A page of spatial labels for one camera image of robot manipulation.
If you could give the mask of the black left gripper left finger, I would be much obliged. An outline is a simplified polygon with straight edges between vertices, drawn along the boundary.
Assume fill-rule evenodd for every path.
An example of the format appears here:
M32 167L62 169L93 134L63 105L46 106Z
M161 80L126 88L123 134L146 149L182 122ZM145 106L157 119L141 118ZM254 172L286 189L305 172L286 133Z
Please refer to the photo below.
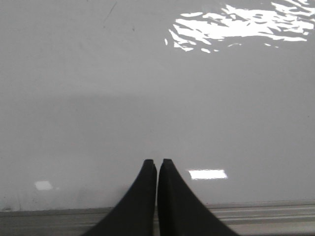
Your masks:
M85 236L152 236L157 169L152 159L143 166L119 203Z

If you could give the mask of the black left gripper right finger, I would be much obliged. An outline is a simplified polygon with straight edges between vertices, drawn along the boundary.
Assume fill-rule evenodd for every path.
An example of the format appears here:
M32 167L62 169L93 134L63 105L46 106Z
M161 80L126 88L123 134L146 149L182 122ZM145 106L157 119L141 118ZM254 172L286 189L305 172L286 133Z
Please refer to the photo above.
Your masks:
M194 195L171 159L159 172L157 209L161 236L236 236Z

